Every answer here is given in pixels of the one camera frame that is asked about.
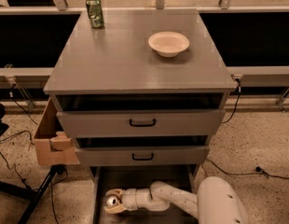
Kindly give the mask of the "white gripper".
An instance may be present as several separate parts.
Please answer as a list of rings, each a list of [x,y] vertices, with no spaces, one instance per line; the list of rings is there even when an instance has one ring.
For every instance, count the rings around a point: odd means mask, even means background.
[[[106,196],[117,196],[122,203],[112,206],[105,206],[103,209],[107,214],[119,214],[124,211],[135,211],[140,208],[148,209],[152,197],[149,189],[110,189]]]

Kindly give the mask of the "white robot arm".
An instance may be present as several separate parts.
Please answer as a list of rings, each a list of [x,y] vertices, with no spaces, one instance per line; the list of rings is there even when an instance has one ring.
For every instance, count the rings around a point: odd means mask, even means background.
[[[216,176],[203,179],[197,193],[155,181],[146,189],[110,189],[106,196],[103,209],[108,214],[138,209],[162,212],[173,204],[199,224],[249,224],[247,211],[234,189]]]

